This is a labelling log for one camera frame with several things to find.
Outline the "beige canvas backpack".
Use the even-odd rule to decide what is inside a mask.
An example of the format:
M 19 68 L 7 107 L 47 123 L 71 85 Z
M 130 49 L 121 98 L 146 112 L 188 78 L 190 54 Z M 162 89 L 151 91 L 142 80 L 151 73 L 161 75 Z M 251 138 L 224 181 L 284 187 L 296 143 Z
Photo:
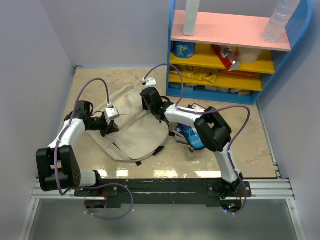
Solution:
M 140 93 L 138 87 L 128 85 L 110 97 L 120 113 L 115 120 L 118 132 L 105 137 L 99 131 L 88 133 L 114 161 L 142 161 L 158 154 L 169 138 L 169 126 L 143 109 Z

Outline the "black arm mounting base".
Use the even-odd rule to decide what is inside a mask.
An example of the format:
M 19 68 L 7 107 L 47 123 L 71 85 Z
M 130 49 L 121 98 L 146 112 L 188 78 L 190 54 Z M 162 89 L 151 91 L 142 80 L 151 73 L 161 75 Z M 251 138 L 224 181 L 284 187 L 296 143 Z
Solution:
M 103 198 L 106 193 L 107 206 L 119 208 L 121 204 L 136 205 L 205 205 L 206 207 L 227 209 L 240 207 L 240 200 L 245 196 L 252 196 L 248 181 L 240 184 L 236 194 L 222 197 L 215 191 L 221 186 L 221 178 L 154 178 L 154 179 L 101 179 L 98 186 L 106 185 L 102 189 L 76 190 L 76 197 L 86 199 Z

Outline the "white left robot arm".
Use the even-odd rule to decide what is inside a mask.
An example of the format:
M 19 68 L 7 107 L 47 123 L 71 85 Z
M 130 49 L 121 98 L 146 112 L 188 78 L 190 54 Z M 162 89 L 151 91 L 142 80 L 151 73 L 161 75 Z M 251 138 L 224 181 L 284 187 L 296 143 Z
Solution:
M 57 138 L 48 147 L 37 150 L 38 178 L 44 192 L 81 187 L 86 187 L 92 196 L 99 196 L 103 192 L 104 184 L 99 181 L 96 170 L 80 170 L 74 148 L 86 131 L 97 131 L 103 138 L 119 131 L 115 121 L 106 113 L 104 111 L 101 116 L 93 116 L 91 102 L 77 102 L 75 110 L 65 117 Z

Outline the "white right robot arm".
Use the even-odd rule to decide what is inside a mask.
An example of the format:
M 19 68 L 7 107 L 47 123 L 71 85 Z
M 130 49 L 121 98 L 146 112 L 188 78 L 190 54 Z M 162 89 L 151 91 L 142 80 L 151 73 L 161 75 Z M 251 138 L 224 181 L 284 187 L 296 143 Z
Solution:
M 220 169 L 221 184 L 215 191 L 226 198 L 235 196 L 241 190 L 243 177 L 231 150 L 232 129 L 215 108 L 195 110 L 177 106 L 163 101 L 154 87 L 143 89 L 140 96 L 143 109 L 150 111 L 158 121 L 182 124 L 196 130 L 204 147 L 214 153 Z

